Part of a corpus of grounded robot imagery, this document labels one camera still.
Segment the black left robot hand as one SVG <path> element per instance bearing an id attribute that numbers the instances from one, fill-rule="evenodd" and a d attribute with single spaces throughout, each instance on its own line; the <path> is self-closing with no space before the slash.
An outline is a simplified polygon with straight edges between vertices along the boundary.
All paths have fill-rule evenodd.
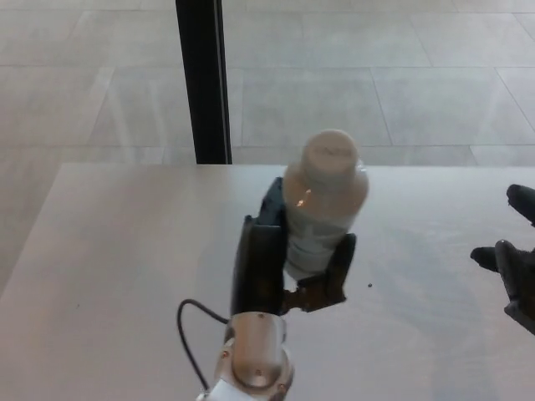
<path id="1" fill-rule="evenodd" d="M 346 301 L 348 276 L 357 236 L 344 235 L 325 272 L 297 280 L 296 290 L 284 288 L 288 225 L 283 179 L 277 177 L 262 198 L 258 216 L 245 216 L 233 269 L 230 315 L 265 312 L 283 316 L 298 308 L 314 312 Z"/>

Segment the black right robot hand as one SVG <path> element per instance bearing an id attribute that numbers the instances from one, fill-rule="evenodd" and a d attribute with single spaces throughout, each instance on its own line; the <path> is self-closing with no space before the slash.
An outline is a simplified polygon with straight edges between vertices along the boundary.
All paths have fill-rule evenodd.
<path id="1" fill-rule="evenodd" d="M 534 226 L 534 189 L 512 184 L 506 194 L 508 205 Z M 509 299 L 504 312 L 534 334 L 534 250 L 519 250 L 511 242 L 500 240 L 494 246 L 474 248 L 470 258 L 501 277 Z"/>

